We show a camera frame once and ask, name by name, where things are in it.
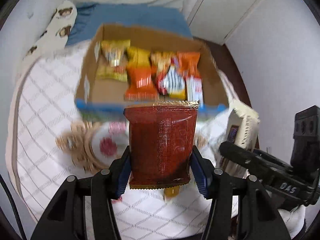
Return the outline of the cream chocolate stick box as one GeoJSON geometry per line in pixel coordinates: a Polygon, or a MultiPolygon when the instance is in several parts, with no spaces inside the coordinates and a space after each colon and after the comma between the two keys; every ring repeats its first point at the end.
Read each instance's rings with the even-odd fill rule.
{"type": "Polygon", "coordinates": [[[252,152],[259,132],[259,114],[240,100],[230,103],[225,141],[252,152]]]}

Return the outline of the red white spicy strip packet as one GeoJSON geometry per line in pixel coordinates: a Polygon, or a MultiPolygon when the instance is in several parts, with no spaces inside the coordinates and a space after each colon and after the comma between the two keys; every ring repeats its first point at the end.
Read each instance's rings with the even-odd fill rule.
{"type": "Polygon", "coordinates": [[[197,101],[199,105],[203,106],[203,91],[202,80],[200,78],[190,76],[186,78],[187,86],[187,100],[197,101]]]}

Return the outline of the dark red biscuit packet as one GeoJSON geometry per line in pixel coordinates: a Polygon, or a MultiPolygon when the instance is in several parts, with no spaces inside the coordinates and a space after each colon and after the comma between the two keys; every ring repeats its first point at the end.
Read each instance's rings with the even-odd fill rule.
{"type": "Polygon", "coordinates": [[[198,110],[196,101],[163,101],[124,109],[129,122],[131,189],[189,183],[198,110]]]}

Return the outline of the orange snack packet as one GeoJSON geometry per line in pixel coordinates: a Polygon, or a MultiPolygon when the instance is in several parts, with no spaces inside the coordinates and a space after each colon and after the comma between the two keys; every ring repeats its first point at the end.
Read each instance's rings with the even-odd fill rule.
{"type": "Polygon", "coordinates": [[[193,76],[196,78],[200,78],[200,72],[197,68],[200,56],[200,52],[196,51],[178,52],[178,73],[183,77],[193,76]]]}
{"type": "Polygon", "coordinates": [[[129,101],[157,101],[159,94],[153,83],[150,67],[127,68],[129,87],[124,97],[129,101]]]}

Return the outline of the egg yolk snack packet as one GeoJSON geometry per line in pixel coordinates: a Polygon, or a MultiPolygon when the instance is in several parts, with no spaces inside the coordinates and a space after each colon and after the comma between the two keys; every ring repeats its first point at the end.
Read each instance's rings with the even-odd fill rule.
{"type": "Polygon", "coordinates": [[[166,202],[172,200],[172,198],[175,198],[178,196],[179,192],[180,192],[180,186],[165,188],[163,191],[164,200],[166,202]]]}

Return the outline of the white quilted floral mat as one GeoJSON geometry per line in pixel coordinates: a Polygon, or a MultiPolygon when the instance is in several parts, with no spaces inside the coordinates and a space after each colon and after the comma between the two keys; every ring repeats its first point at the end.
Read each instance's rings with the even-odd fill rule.
{"type": "MultiPolygon", "coordinates": [[[[35,221],[68,176],[90,176],[56,144],[57,137],[82,121],[74,95],[88,47],[83,41],[39,58],[17,88],[8,123],[7,168],[35,221]]],[[[170,200],[163,190],[126,189],[112,203],[123,239],[201,236],[210,204],[194,180],[170,200]]]]}

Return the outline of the orange snack packet in box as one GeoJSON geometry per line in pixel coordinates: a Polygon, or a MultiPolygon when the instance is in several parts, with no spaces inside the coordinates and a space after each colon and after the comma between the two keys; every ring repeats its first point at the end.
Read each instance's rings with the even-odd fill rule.
{"type": "Polygon", "coordinates": [[[196,51],[178,52],[178,73],[183,77],[193,76],[196,78],[200,78],[200,72],[197,68],[200,56],[200,52],[196,51]]]}

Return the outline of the red white snack packet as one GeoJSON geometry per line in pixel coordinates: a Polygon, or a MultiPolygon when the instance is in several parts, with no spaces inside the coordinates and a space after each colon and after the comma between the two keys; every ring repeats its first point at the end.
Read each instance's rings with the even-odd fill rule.
{"type": "Polygon", "coordinates": [[[185,100],[185,80],[178,72],[177,55],[169,51],[154,51],[150,54],[150,60],[156,68],[155,85],[159,94],[173,99],[185,100]]]}

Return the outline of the yellow snack packet in box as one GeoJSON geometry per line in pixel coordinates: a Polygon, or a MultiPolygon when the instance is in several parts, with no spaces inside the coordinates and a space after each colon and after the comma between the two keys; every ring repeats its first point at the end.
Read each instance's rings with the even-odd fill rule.
{"type": "Polygon", "coordinates": [[[128,57],[127,70],[131,68],[151,68],[151,51],[130,46],[126,52],[128,57]]]}

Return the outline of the milk carton cardboard box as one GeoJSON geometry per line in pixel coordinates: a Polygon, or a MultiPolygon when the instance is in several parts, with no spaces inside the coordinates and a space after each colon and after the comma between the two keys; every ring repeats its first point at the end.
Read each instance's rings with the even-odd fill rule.
{"type": "Polygon", "coordinates": [[[228,106],[215,61],[203,42],[139,26],[103,24],[82,63],[75,105],[121,114],[134,103],[188,100],[211,115],[228,106]]]}

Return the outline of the yellow orange chip packet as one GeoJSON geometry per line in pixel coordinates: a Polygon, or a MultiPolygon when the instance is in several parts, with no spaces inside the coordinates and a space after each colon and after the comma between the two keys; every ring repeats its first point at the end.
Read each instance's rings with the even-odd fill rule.
{"type": "Polygon", "coordinates": [[[102,40],[100,42],[102,59],[98,63],[96,79],[127,82],[126,51],[130,44],[130,40],[102,40]]]}

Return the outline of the white door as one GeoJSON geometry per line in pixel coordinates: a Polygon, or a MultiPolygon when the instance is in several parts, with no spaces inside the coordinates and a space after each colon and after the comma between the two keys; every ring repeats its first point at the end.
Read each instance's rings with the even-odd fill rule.
{"type": "Polygon", "coordinates": [[[224,44],[245,13],[257,0],[198,0],[189,15],[191,34],[224,44]]]}

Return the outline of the bear pattern pillow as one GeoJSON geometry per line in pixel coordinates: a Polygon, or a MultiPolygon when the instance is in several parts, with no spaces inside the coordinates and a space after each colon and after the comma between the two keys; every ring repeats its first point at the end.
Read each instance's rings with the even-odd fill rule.
{"type": "Polygon", "coordinates": [[[41,55],[65,47],[78,15],[76,6],[69,0],[63,1],[40,38],[25,55],[23,62],[33,62],[41,55]]]}

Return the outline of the blue bed sheet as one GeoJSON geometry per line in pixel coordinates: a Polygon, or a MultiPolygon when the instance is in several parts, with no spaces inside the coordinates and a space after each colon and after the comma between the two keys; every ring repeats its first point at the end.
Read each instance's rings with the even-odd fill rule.
{"type": "Polygon", "coordinates": [[[77,17],[66,43],[74,45],[94,37],[102,24],[138,25],[168,31],[191,38],[192,34],[181,12],[175,8],[146,4],[79,3],[77,17]]]}

